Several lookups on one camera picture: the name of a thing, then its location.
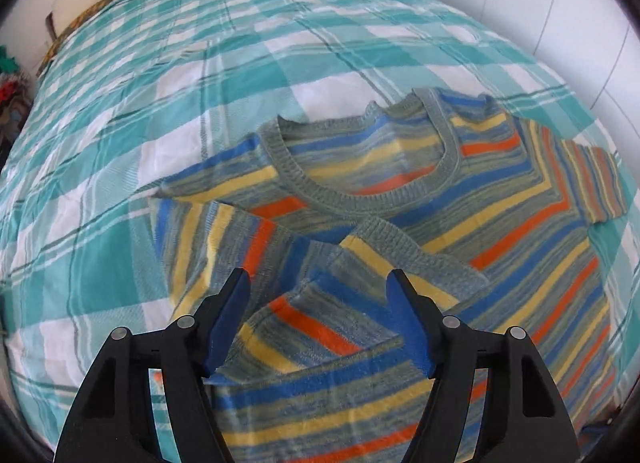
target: sweater neckline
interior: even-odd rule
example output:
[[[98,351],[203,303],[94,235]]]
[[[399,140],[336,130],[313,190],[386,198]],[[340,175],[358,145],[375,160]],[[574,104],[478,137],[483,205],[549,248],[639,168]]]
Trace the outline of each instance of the sweater neckline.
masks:
[[[386,192],[358,196],[321,185],[302,169],[287,148],[286,139],[312,140],[358,132],[375,125],[384,115],[402,119],[415,115],[420,109],[426,111],[440,136],[444,154],[430,173]],[[446,117],[437,88],[415,89],[404,100],[387,109],[372,103],[362,116],[306,124],[278,117],[261,127],[258,134],[278,175],[296,194],[316,206],[343,216],[394,214],[417,202],[432,199],[450,185],[460,166],[458,137]]]

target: orange stripe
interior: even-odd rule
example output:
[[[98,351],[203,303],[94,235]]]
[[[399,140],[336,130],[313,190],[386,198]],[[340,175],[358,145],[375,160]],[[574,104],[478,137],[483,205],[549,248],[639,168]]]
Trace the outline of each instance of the orange stripe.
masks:
[[[306,207],[308,207],[308,205],[302,201],[302,199],[289,196],[288,198],[256,207],[252,209],[251,214],[265,219],[273,219]]]
[[[353,355],[360,351],[360,348],[352,344],[339,333],[328,328],[320,321],[309,317],[305,313],[296,310],[287,302],[284,295],[272,300],[269,303],[271,311],[283,322],[291,327],[302,331],[305,335],[313,338],[332,353],[340,356]]]
[[[596,351],[600,349],[603,342],[608,337],[609,337],[609,324],[607,324],[603,328],[602,333],[600,333],[600,336],[597,338],[595,344],[591,347],[589,352],[586,354],[586,356],[583,358],[582,362],[578,366],[578,368],[575,370],[574,376],[572,376],[571,379],[564,386],[564,389],[562,390],[562,393],[561,393],[562,396],[566,396],[569,393],[569,391],[571,391],[572,387],[575,385],[575,382],[577,382],[580,376],[582,376],[582,373],[584,372],[586,366],[593,359],[593,356],[596,354]]]
[[[383,436],[366,443],[360,443],[349,448],[336,450],[334,452],[328,452],[320,456],[313,456],[311,458],[294,459],[289,463],[338,463],[340,461],[347,461],[349,459],[361,457],[372,452],[379,452],[381,450],[392,447],[393,445],[400,445],[410,441],[418,428],[418,424],[414,423],[405,429],[399,430],[388,436]]]
[[[547,128],[543,128],[542,131],[543,138],[545,140],[545,145],[548,153],[548,159],[551,162],[551,166],[556,175],[556,179],[560,185],[560,192],[562,193],[562,201],[551,204],[545,209],[542,209],[534,216],[527,219],[522,225],[520,225],[515,230],[511,231],[505,237],[500,239],[493,247],[488,250],[482,252],[478,257],[471,261],[471,266],[475,269],[484,269],[487,266],[495,263],[498,259],[500,259],[505,253],[507,253],[513,246],[523,239],[530,231],[532,231],[535,227],[549,219],[551,216],[555,214],[559,214],[561,212],[565,212],[570,209],[569,204],[569,196],[567,194],[566,186],[564,184],[564,180],[562,178],[560,168],[558,166],[558,162],[556,161],[556,157],[554,156],[551,150],[550,137],[551,134]]]
[[[424,167],[423,169],[414,170],[414,172],[409,172],[408,174],[398,174],[397,176],[393,176],[392,178],[389,178],[384,182],[359,190],[356,192],[356,194],[359,196],[369,196],[370,194],[380,194],[381,192],[388,192],[390,190],[401,187],[406,183],[412,182],[413,180],[420,178],[420,176],[427,175],[428,173],[432,172],[433,169],[435,169],[435,166]]]
[[[613,179],[612,173],[609,170],[609,160],[607,160],[607,157],[605,156],[607,153],[605,153],[600,148],[595,148],[593,150],[593,154],[599,163],[599,167],[596,166],[595,168],[602,173],[602,178],[606,185],[603,187],[603,190],[605,190],[610,195],[610,198],[607,198],[607,194],[603,194],[602,198],[605,200],[610,199],[612,211],[615,212],[616,215],[621,214],[622,208],[620,208],[620,205],[618,204],[618,196],[616,194],[616,180]],[[607,221],[609,219],[606,214],[603,216],[603,218],[604,221]]]
[[[505,253],[511,250],[511,248],[518,241],[523,239],[524,236],[529,234],[538,225],[549,219],[551,216],[554,216],[555,214],[560,214],[561,212],[569,210],[569,208],[569,204],[566,201],[560,201],[542,209],[540,212],[527,219],[518,228],[500,239],[500,241],[498,241],[493,247],[485,250],[480,255],[478,255],[478,257],[473,259],[470,263],[471,266],[473,266],[475,269],[485,269],[487,266],[495,263],[498,259],[505,255]]]
[[[475,156],[476,154],[498,153],[500,151],[509,151],[520,144],[520,135],[513,133],[511,138],[507,138],[501,142],[483,142],[481,144],[466,144],[460,148],[463,156]]]
[[[560,165],[558,164],[558,159],[556,158],[556,153],[554,152],[553,145],[551,144],[551,139],[552,139],[551,131],[548,128],[543,127],[542,137],[545,140],[547,158],[551,162],[551,167],[554,169],[556,180],[558,180],[558,184],[560,185],[560,192],[562,193],[562,199],[564,201],[569,201],[569,192],[567,191],[566,185],[564,183],[564,176],[562,176]]]
[[[571,301],[574,299],[575,295],[578,293],[578,290],[582,287],[584,282],[589,278],[589,276],[598,268],[598,260],[594,257],[587,266],[585,266],[582,271],[575,278],[575,281],[569,287],[569,289],[565,292],[562,298],[559,300],[558,304],[554,310],[546,317],[546,320],[538,328],[538,330],[531,336],[531,340],[534,344],[538,344],[542,338],[549,333],[549,330],[554,326],[556,321],[561,317],[562,313],[565,312]]]
[[[471,401],[470,403],[474,403],[482,398],[486,394],[486,379],[482,382],[478,382],[474,384],[473,389],[471,390]]]
[[[614,371],[613,374],[607,379],[607,381],[600,386],[600,389],[598,389],[598,391],[594,395],[591,395],[591,397],[587,401],[587,404],[582,408],[582,412],[576,419],[574,427],[582,426],[582,424],[586,421],[584,417],[589,414],[591,408],[593,407],[593,402],[600,399],[602,393],[604,393],[607,388],[613,383],[615,376],[616,373]]]
[[[602,396],[602,393],[604,393],[607,390],[607,387],[609,387],[612,383],[613,380],[616,379],[616,372],[615,370],[612,368],[610,369],[610,371],[613,370],[613,373],[611,374],[611,376],[607,379],[606,382],[604,382],[601,386],[600,389],[598,389],[598,392],[594,395],[596,399],[600,398]]]
[[[267,249],[271,234],[275,230],[276,225],[272,221],[261,220],[258,225],[258,230],[255,231],[254,237],[251,239],[251,244],[242,262],[242,268],[244,268],[249,276],[253,279],[255,274],[260,268],[260,262],[264,251]]]
[[[580,150],[580,147],[578,147],[578,145],[574,142],[571,142],[571,145],[574,148],[575,159],[580,166],[580,172],[582,173],[582,177],[584,178],[587,185],[587,194],[584,195],[584,200],[587,204],[591,204],[591,209],[593,209],[593,213],[597,218],[597,214],[599,214],[600,210],[600,203],[598,202],[598,198],[595,193],[595,187],[593,186],[593,179],[591,178],[590,169],[587,166],[586,160],[584,158],[584,155],[582,154],[582,151]]]

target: colorful cloth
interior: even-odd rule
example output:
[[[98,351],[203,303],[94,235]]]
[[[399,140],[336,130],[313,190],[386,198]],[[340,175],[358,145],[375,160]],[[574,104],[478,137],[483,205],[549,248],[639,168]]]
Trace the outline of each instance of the colorful cloth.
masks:
[[[24,127],[31,99],[21,75],[0,74],[0,169]]]
[[[379,359],[401,344],[385,299],[393,268],[422,275],[418,291],[476,329],[526,328],[577,430],[612,396],[609,303],[587,230],[626,213],[615,159],[514,118],[489,96],[420,89],[387,110],[373,103],[363,117],[278,119],[166,180],[160,195],[180,201],[157,204],[155,226],[174,318],[216,293],[235,266],[257,280],[254,314],[222,380],[213,379],[237,461],[402,459],[401,433],[420,418],[417,389],[424,406],[430,383],[407,370],[407,357]],[[231,226],[236,212],[242,224]],[[421,253],[444,254],[434,273],[402,266]],[[481,270],[487,287],[466,283],[451,259]],[[476,383],[462,461],[485,386]]]
[[[400,461],[431,382],[402,350],[386,306],[388,271],[404,269],[443,309],[484,290],[486,278],[375,217],[332,245],[216,202],[154,207],[178,307],[197,305],[236,266],[252,276],[248,321],[210,379],[235,461],[341,461],[337,451],[366,455],[370,443],[379,448],[366,461]],[[382,454],[380,439],[394,440],[383,443],[390,451]]]
[[[0,318],[21,410],[52,446],[110,331],[162,329],[175,310],[146,196],[274,116],[361,115],[434,85],[615,151],[557,74],[437,0],[113,0],[40,80],[0,175]],[[640,373],[639,209],[589,232],[621,397]]]
[[[15,58],[7,56],[6,48],[0,46],[0,73],[17,73],[18,71],[20,71],[20,66]]]

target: yellow stripe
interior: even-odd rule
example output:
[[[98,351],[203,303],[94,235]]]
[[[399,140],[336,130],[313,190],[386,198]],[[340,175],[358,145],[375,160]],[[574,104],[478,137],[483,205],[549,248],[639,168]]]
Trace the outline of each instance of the yellow stripe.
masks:
[[[513,208],[516,205],[523,203],[524,201],[527,201],[527,199],[529,198],[533,198],[533,196],[542,194],[544,191],[549,189],[551,189],[551,184],[545,181],[536,186],[523,190],[522,192],[518,192],[517,194],[514,194],[509,198],[497,201],[494,204],[483,208],[477,214],[462,221],[462,223],[445,232],[442,236],[432,239],[422,248],[431,253],[440,252],[441,250],[444,250],[457,241],[460,241],[460,239],[462,239],[463,237],[472,234],[481,226],[486,225],[487,223],[489,223],[489,221],[497,218],[500,214],[507,211],[508,209]]]
[[[415,398],[421,397],[431,390],[431,380],[423,380],[414,383],[395,395],[387,396],[359,407],[327,414],[326,416],[313,417],[303,421],[285,423],[269,429],[255,432],[223,432],[226,444],[230,446],[256,446],[262,443],[289,438],[297,438],[322,432],[323,430],[336,429],[341,425],[355,424],[369,418],[380,416],[388,411],[398,409]]]
[[[546,182],[551,180],[549,176],[549,171],[546,170],[546,160],[542,157],[542,152],[540,151],[540,133],[542,132],[542,127],[535,121],[529,120],[529,134],[531,136],[531,140],[533,142],[533,150],[536,152],[536,160],[538,165],[540,166],[540,170],[542,170],[542,176]]]
[[[216,199],[223,198],[232,192],[236,192],[240,189],[256,185],[260,182],[266,182],[276,178],[278,171],[273,166],[264,167],[263,169],[250,172],[244,176],[238,176],[231,180],[227,180],[220,185],[216,185],[214,188],[207,190],[206,192],[200,192],[199,194],[193,194],[192,196],[183,196],[177,198],[179,201],[191,201],[194,203],[206,203]]]
[[[386,277],[389,275],[389,272],[392,269],[396,268],[359,237],[348,236],[347,239],[345,239],[340,244],[340,246],[355,253],[361,260],[364,261],[364,263],[369,266],[369,268],[375,271],[375,273],[377,273],[385,281]],[[419,295],[431,297],[431,299],[433,299],[433,302],[435,302],[437,307],[439,307],[441,310],[449,309],[458,303],[458,299],[456,299],[452,295],[449,295],[447,292],[442,291],[441,289],[439,289],[439,287],[434,286],[428,281],[425,281],[423,278],[418,277],[418,275],[407,274],[407,278]]]
[[[359,237],[348,236],[342,243],[340,243],[340,246],[355,253],[385,281],[386,277],[389,275],[389,272],[395,268],[394,265],[389,263],[389,261],[387,261],[384,257],[382,257],[382,255],[377,253]]]
[[[248,322],[245,322],[242,325],[242,328],[240,328],[240,331],[238,332],[238,337],[240,337],[244,343],[246,350],[249,351],[255,359],[280,373],[293,373],[304,369],[304,367],[287,359],[260,340],[258,336],[254,334],[254,329]]]
[[[527,201],[529,198],[533,198],[533,196],[543,193],[545,190],[551,189],[552,185],[549,178],[549,172],[546,170],[546,163],[542,157],[542,153],[540,152],[537,124],[533,120],[529,120],[529,132],[533,141],[533,148],[536,152],[538,164],[542,170],[544,182],[523,190],[522,192],[518,192],[507,199],[503,199],[502,201],[489,205],[489,207],[482,209],[469,219],[466,219],[451,230],[445,232],[442,236],[429,241],[429,243],[422,247],[424,250],[432,253],[441,252],[456,241],[462,239],[462,237],[468,236],[475,230],[478,230],[481,226],[487,224],[489,221],[497,218],[501,213],[523,203],[524,201]]]
[[[469,122],[469,120],[465,120],[457,115],[451,119],[451,123],[457,128],[470,128],[478,132],[488,131],[489,129],[496,128],[506,121],[507,116],[504,113],[500,113],[499,115],[486,119],[483,122]]]
[[[316,167],[310,169],[308,175],[313,178],[332,178],[341,174],[346,174],[354,170],[362,169],[367,164],[375,164],[386,160],[391,156],[401,153],[402,151],[416,151],[421,148],[432,146],[440,143],[440,137],[436,135],[426,136],[423,138],[407,138],[404,140],[395,140],[384,146],[380,146],[369,151],[364,156],[346,160],[339,164],[329,164],[328,166]]]
[[[580,194],[582,194],[581,203],[587,207],[587,211],[590,214],[591,221],[593,221],[594,220],[593,210],[590,208],[590,205],[588,204],[587,191],[585,191],[584,189],[584,182],[582,180],[582,171],[580,170],[580,167],[575,161],[575,154],[569,150],[569,145],[566,140],[560,140],[560,143],[562,144],[562,148],[564,149],[564,154],[566,154],[567,158],[569,158],[569,161],[571,162],[572,167],[574,167],[575,177],[578,179],[578,186],[580,187]]]
[[[604,366],[604,370],[603,370],[602,374],[600,375],[600,378],[598,378],[598,380],[595,381],[595,383],[591,386],[591,389],[589,389],[589,392],[584,395],[584,398],[580,402],[580,405],[578,405],[578,407],[575,408],[575,412],[571,417],[571,422],[572,423],[575,422],[575,420],[578,418],[578,416],[580,416],[584,406],[587,404],[587,402],[591,398],[591,395],[593,394],[594,390],[596,388],[598,388],[600,386],[600,384],[604,381],[605,377],[607,376],[607,373],[609,373],[609,369],[610,368],[611,368],[611,358],[609,358],[607,360],[607,363]]]
[[[601,169],[602,166],[598,162],[598,159],[596,158],[596,153],[593,149],[591,148],[587,149],[587,154],[591,158],[591,167],[596,172],[596,176],[598,177],[598,181],[600,182],[600,187],[598,187],[599,191],[597,192],[602,194],[602,200],[604,201],[605,206],[608,207],[609,209],[609,215],[615,216],[616,211],[614,209],[613,204],[611,203],[611,200],[609,199],[609,190],[607,190],[607,184],[604,181],[604,175]]]
[[[197,281],[193,284],[189,292],[182,298],[182,302],[174,311],[174,320],[182,315],[191,313],[195,303],[202,298],[207,292],[211,283],[211,273],[216,264],[216,256],[218,254],[218,246],[225,230],[234,214],[234,208],[228,205],[220,205],[216,218],[211,225],[209,237],[207,237],[207,264],[200,273]]]
[[[417,275],[408,273],[406,276],[415,288],[415,291],[419,295],[431,297],[431,300],[436,303],[441,311],[453,308],[459,302],[453,295],[449,295],[447,292],[442,291],[437,286],[433,286],[429,281],[425,281]]]
[[[533,296],[529,299],[529,301],[524,306],[522,306],[519,310],[517,310],[516,313],[511,315],[511,317],[507,321],[503,322],[502,325],[499,328],[495,329],[494,331],[496,333],[504,333],[509,326],[522,324],[524,320],[527,317],[529,317],[529,315],[531,315],[531,313],[533,313],[533,311],[536,310],[538,306],[540,306],[543,300],[545,300],[546,296],[548,296],[551,289],[558,282],[560,277],[562,277],[562,274],[564,274],[569,268],[569,266],[571,266],[575,262],[578,256],[581,253],[585,252],[588,248],[589,248],[589,240],[585,239],[582,243],[577,245],[571,252],[569,252],[569,255],[567,255],[559,263],[559,265],[556,266],[556,268],[554,269],[554,271],[551,272],[551,274],[549,274],[548,278],[546,278],[545,282],[542,283],[542,285],[540,286],[540,289],[533,294]]]
[[[182,224],[178,250],[175,252],[174,276],[171,286],[171,303],[176,305],[187,284],[187,268],[193,252],[193,236],[196,233],[202,205],[192,205]]]
[[[577,358],[580,351],[584,348],[585,344],[587,344],[587,342],[593,335],[593,332],[596,330],[597,327],[600,326],[602,319],[607,315],[607,313],[609,313],[608,304],[602,307],[602,309],[600,310],[596,318],[593,319],[593,322],[589,324],[589,327],[582,334],[582,336],[580,337],[580,340],[578,340],[578,344],[575,345],[574,349],[571,351],[571,354],[569,354],[569,356],[564,360],[564,364],[562,364],[562,367],[560,367],[560,369],[558,369],[558,372],[555,373],[556,382],[559,382],[560,380],[562,380],[562,377],[564,377],[566,372],[569,370],[569,367],[571,367],[571,364]]]

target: bed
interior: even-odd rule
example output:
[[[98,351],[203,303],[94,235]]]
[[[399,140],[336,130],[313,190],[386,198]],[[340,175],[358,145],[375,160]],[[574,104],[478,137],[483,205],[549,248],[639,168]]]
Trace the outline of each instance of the bed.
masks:
[[[615,151],[554,71],[437,0],[106,0],[62,31],[40,83],[0,176],[0,319],[4,385],[51,448],[111,330],[162,329],[174,312],[146,197],[274,116],[352,116],[431,85],[488,92]],[[631,209],[590,239],[616,366],[593,385],[619,405],[640,373],[640,196],[617,159]],[[576,429],[593,419],[587,399]],[[178,461],[159,388],[154,410],[164,457]]]

